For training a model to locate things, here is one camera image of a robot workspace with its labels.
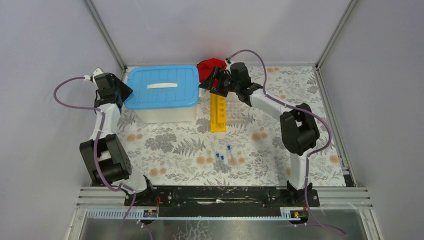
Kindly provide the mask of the white plastic storage bin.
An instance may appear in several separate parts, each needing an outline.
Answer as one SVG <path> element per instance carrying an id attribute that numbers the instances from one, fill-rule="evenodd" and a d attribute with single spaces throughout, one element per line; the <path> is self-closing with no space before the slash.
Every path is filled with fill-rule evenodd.
<path id="1" fill-rule="evenodd" d="M 192 122 L 197 116 L 197 102 L 190 106 L 137 109 L 133 112 L 145 124 Z"/>

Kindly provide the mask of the blue plastic bin lid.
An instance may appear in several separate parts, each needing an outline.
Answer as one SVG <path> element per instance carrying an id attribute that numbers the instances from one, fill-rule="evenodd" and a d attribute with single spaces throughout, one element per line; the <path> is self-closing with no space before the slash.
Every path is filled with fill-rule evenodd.
<path id="1" fill-rule="evenodd" d="M 124 104 L 133 111 L 192 107 L 199 99 L 199 71 L 193 65 L 137 67 L 126 84 L 133 92 Z"/>

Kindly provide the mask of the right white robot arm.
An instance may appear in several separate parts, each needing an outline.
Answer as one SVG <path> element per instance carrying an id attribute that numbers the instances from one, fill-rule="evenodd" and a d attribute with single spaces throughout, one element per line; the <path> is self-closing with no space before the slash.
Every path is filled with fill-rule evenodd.
<path id="1" fill-rule="evenodd" d="M 235 93 L 242 103 L 279 121 L 282 143 L 290 153 L 291 174 L 287 181 L 286 198 L 293 206 L 301 205 L 312 188 L 308 156 L 320 138 L 310 106 L 306 103 L 291 106 L 267 93 L 262 85 L 252 82 L 242 62 L 231 64 L 229 69 L 214 67 L 199 88 L 224 98 L 230 92 Z"/>

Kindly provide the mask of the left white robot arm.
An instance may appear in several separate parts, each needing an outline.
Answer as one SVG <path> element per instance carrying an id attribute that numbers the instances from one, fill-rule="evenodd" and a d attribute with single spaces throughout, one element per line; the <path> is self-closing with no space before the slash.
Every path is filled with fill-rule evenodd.
<path id="1" fill-rule="evenodd" d="M 131 176 L 130 158 L 117 135 L 124 101 L 133 90 L 113 73 L 99 68 L 90 80 L 97 86 L 93 107 L 96 122 L 90 139 L 79 145 L 89 176 L 94 184 L 115 192 L 125 190 L 148 206 L 155 200 L 154 188 L 146 176 Z"/>

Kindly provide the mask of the red cloth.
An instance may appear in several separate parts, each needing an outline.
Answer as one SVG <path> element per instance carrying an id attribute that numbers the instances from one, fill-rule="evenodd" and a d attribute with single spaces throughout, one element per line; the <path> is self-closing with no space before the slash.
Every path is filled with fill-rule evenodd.
<path id="1" fill-rule="evenodd" d="M 199 62 L 196 66 L 199 75 L 199 83 L 201 84 L 204 82 L 215 67 L 225 70 L 227 66 L 227 63 L 224 60 L 218 58 L 209 58 Z"/>

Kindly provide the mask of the yellow test tube rack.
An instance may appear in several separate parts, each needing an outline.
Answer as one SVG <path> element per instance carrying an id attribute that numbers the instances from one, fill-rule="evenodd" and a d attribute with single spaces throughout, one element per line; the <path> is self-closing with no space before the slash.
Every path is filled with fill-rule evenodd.
<path id="1" fill-rule="evenodd" d="M 226 132 L 226 98 L 210 94 L 210 132 Z"/>

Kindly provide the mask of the clear plastic tube rack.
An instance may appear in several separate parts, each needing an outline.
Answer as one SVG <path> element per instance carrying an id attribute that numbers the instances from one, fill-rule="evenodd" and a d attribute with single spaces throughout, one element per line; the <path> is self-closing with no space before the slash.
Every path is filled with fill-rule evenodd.
<path id="1" fill-rule="evenodd" d="M 234 99 L 226 100 L 226 123 L 239 124 L 242 122 L 243 104 Z"/>

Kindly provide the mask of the test tube blue cap right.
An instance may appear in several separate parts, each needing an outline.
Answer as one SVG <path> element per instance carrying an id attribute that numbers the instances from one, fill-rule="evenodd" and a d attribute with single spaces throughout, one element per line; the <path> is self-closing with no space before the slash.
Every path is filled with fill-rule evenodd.
<path id="1" fill-rule="evenodd" d="M 232 148 L 231 148 L 230 145 L 227 146 L 226 156 L 227 156 L 227 162 L 228 162 L 228 164 L 230 164 L 230 162 L 232 161 L 232 158 L 233 158 Z"/>

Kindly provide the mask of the test tube blue cap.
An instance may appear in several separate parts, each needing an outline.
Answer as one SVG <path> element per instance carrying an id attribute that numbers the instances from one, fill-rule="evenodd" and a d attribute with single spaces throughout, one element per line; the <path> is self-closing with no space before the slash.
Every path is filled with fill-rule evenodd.
<path id="1" fill-rule="evenodd" d="M 230 145 L 227 146 L 226 156 L 227 156 L 227 162 L 228 162 L 228 164 L 230 164 L 230 162 L 232 161 L 232 158 L 233 158 L 232 148 L 231 148 Z"/>
<path id="2" fill-rule="evenodd" d="M 220 162 L 219 162 L 220 170 L 223 174 L 227 173 L 227 166 L 225 164 L 225 158 L 223 155 L 220 156 Z"/>
<path id="3" fill-rule="evenodd" d="M 216 153 L 215 155 L 214 169 L 219 172 L 222 169 L 222 159 L 219 153 Z"/>

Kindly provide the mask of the test tube blue cap left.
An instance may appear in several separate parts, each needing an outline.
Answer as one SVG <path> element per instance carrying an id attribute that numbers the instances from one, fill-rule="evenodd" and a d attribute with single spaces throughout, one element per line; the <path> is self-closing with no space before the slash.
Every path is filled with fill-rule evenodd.
<path id="1" fill-rule="evenodd" d="M 219 172 L 222 169 L 222 159 L 219 153 L 216 153 L 215 155 L 214 169 Z"/>

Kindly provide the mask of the test tube blue cap middle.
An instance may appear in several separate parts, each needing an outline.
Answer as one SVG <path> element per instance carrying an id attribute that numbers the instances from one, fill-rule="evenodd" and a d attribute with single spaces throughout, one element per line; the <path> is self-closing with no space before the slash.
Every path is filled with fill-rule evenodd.
<path id="1" fill-rule="evenodd" d="M 225 164 L 225 158 L 223 155 L 220 156 L 220 162 L 219 162 L 220 170 L 223 174 L 227 173 L 227 166 Z"/>

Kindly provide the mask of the floral patterned table mat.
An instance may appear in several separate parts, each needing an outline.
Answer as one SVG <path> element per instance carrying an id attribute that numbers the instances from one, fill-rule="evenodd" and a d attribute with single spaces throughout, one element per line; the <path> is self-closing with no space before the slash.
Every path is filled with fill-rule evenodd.
<path id="1" fill-rule="evenodd" d="M 265 88 L 290 105 L 307 103 L 327 121 L 312 66 L 268 66 Z M 227 124 L 226 132 L 210 132 L 209 92 L 189 122 L 146 124 L 123 108 L 117 134 L 131 161 L 131 176 L 145 175 L 154 185 L 285 186 L 291 163 L 280 123 L 242 104 L 242 122 Z M 214 169 L 216 153 L 224 156 L 226 173 Z M 310 157 L 309 173 L 315 187 L 346 187 L 334 140 Z"/>

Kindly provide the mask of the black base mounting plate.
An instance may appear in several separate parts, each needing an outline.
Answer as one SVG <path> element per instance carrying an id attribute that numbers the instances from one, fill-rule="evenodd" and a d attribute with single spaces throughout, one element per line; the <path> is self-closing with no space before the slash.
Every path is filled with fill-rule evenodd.
<path id="1" fill-rule="evenodd" d="M 317 190 L 275 186 L 149 186 L 135 207 L 152 207 L 159 217 L 279 217 L 281 208 L 320 206 Z"/>

